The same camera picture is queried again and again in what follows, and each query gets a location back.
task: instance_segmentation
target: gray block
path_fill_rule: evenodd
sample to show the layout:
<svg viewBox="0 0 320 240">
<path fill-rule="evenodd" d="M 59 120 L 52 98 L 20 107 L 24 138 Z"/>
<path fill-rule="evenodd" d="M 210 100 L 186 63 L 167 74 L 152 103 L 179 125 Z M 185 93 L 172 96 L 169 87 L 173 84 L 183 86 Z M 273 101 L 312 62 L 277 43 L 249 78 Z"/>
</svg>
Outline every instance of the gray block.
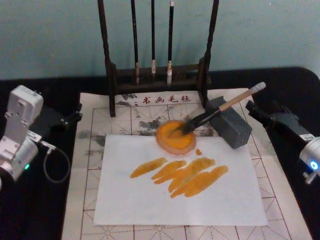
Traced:
<svg viewBox="0 0 320 240">
<path fill-rule="evenodd" d="M 225 102 L 223 96 L 212 99 L 206 111 L 218 108 Z M 232 107 L 215 116 L 210 125 L 233 149 L 246 145 L 252 132 L 252 127 Z"/>
</svg>

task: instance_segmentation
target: wall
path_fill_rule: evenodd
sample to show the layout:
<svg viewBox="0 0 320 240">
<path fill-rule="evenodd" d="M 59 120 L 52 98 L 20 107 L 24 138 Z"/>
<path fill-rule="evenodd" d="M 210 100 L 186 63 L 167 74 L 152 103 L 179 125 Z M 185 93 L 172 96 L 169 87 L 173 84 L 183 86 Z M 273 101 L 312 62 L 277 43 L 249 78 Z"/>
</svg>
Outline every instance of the wall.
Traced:
<svg viewBox="0 0 320 240">
<path fill-rule="evenodd" d="M 172 62 L 197 63 L 212 0 L 176 0 Z M 134 67 L 129 0 L 104 0 L 111 60 Z M 151 66 L 151 1 L 136 0 L 139 61 Z M 155 0 L 157 66 L 168 58 L 169 0 Z M 320 76 L 320 1 L 221 0 L 211 70 L 304 66 Z M 0 79 L 104 75 L 96 0 L 1 0 Z"/>
</svg>

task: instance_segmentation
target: blue led light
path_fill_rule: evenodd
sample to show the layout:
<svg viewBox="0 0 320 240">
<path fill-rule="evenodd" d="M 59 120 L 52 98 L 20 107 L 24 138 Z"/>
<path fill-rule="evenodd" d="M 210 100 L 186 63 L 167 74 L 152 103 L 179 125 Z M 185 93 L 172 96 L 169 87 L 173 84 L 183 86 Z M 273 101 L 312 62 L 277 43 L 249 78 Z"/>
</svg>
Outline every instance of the blue led light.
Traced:
<svg viewBox="0 0 320 240">
<path fill-rule="evenodd" d="M 315 161 L 310 162 L 310 166 L 313 170 L 317 170 L 319 168 L 318 163 L 316 163 Z"/>
</svg>

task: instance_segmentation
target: paper sheet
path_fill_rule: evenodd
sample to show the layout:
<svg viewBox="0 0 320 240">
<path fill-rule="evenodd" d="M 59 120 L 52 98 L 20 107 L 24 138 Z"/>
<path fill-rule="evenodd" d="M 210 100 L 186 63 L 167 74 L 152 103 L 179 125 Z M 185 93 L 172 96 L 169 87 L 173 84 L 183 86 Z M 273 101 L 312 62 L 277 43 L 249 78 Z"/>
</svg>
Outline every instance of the paper sheet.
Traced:
<svg viewBox="0 0 320 240">
<path fill-rule="evenodd" d="M 215 159 L 205 171 L 226 165 L 229 171 L 193 197 L 170 198 L 170 181 L 155 185 L 157 172 L 130 178 L 139 165 L 165 157 L 170 162 L 199 158 L 196 149 L 184 157 L 166 153 L 154 136 L 107 135 L 95 225 L 264 226 L 267 219 L 248 147 L 233 150 L 221 137 L 197 137 L 201 157 Z"/>
</svg>

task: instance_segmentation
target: wooden handle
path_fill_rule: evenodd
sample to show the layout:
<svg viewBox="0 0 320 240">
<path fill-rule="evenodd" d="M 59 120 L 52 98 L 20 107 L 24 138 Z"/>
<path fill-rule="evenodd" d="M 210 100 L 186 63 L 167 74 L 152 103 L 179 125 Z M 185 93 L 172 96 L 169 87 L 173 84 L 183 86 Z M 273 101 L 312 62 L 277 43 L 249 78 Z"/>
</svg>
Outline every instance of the wooden handle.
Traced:
<svg viewBox="0 0 320 240">
<path fill-rule="evenodd" d="M 219 109 L 221 112 L 227 110 L 232 105 L 240 102 L 241 100 L 251 96 L 252 94 L 255 94 L 259 92 L 260 90 L 264 89 L 266 87 L 266 84 L 264 82 L 260 82 L 254 87 L 250 88 L 249 90 L 245 91 L 244 93 L 241 93 L 240 95 L 236 96 L 235 98 L 231 99 L 230 101 L 227 101 L 226 103 L 219 106 Z"/>
</svg>

